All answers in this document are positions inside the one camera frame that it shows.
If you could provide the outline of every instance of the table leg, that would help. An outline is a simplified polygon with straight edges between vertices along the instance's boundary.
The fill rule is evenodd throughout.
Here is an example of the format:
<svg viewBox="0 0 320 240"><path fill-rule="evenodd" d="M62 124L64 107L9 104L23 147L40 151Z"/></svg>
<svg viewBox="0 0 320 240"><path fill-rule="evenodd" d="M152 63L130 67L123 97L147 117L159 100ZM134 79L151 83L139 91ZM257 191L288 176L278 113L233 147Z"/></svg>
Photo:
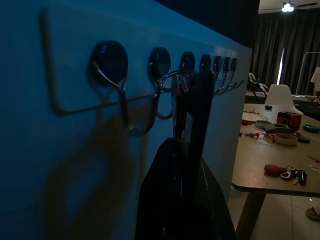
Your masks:
<svg viewBox="0 0 320 240"><path fill-rule="evenodd" d="M249 192L236 228L239 240L250 240L260 209L265 200L265 193Z"/></svg>

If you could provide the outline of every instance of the white wall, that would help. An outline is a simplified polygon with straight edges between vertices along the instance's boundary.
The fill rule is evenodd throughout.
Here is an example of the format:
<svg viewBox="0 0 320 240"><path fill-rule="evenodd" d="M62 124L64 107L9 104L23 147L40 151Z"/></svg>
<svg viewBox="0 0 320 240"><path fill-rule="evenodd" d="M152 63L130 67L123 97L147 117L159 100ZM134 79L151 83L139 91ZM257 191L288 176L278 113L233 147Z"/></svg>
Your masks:
<svg viewBox="0 0 320 240"><path fill-rule="evenodd" d="M172 136L172 121L157 119L147 136L128 138L115 127L121 123L117 105L68 115L58 115L53 110L39 18L44 8L58 4L217 46L224 57L236 54L237 81L248 77L251 49L151 0L5 3L0 14L4 86L0 94L0 239L36 240L48 233L66 236L69 232L82 238L88 233L90 239L133 239L139 184L159 145ZM172 66L177 68L179 56L188 49L179 45L171 47L176 50L171 55ZM200 57L197 53L197 67ZM133 93L136 89L130 84L128 91ZM245 85L246 82L237 90L213 99L203 152L226 196ZM143 88L142 82L137 88ZM146 85L142 91L145 94L150 89ZM70 95L73 92L76 94L77 85ZM168 113L169 103L170 97L163 97L160 110Z"/></svg>

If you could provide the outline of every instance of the wooden table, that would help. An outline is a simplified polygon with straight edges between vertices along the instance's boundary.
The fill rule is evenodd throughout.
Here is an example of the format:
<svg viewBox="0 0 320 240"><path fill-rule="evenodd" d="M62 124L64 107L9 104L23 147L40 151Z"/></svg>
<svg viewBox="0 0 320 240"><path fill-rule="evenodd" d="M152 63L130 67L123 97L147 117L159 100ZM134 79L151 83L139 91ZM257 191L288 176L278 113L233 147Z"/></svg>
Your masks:
<svg viewBox="0 0 320 240"><path fill-rule="evenodd" d="M244 111L254 110L269 118L269 122L276 123L280 111L287 111L280 106L273 106L272 110L265 110L264 104L245 104ZM308 165L316 162L307 156L320 157L320 133L303 130L305 124L320 126L320 122L303 116L299 132L310 139L310 143L298 142L297 146L283 146L272 143L269 137L259 139L242 135L239 137L235 157L232 186L242 192L248 192L241 217L236 228L239 240L249 240L255 227L260 209L266 194L306 196L320 198L320 175L310 169ZM254 124L241 126L242 133L257 133L262 130ZM264 167L274 164L280 167L292 166L303 169L307 173L306 186L293 181L285 181L279 177L267 176Z"/></svg>

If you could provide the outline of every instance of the white chair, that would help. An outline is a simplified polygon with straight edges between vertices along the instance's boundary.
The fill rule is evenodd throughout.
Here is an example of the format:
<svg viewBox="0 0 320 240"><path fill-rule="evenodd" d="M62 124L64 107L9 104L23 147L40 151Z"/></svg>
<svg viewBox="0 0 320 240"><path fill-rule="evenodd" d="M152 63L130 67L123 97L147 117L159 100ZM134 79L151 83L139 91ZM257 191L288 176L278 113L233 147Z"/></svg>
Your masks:
<svg viewBox="0 0 320 240"><path fill-rule="evenodd" d="M290 88L287 85L272 84L265 100L265 105L279 105L292 112L303 115L294 104Z"/></svg>

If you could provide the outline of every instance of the tiled floor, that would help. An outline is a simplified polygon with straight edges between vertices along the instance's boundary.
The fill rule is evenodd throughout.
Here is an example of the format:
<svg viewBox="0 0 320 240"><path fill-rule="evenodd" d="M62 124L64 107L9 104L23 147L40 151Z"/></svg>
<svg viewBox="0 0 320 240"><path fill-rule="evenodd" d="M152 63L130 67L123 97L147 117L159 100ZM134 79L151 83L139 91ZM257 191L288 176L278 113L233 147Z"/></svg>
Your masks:
<svg viewBox="0 0 320 240"><path fill-rule="evenodd" d="M228 206L234 227L244 207L248 193L231 187ZM318 240L320 222L308 219L306 209L320 207L320 199L301 196L267 194L251 240Z"/></svg>

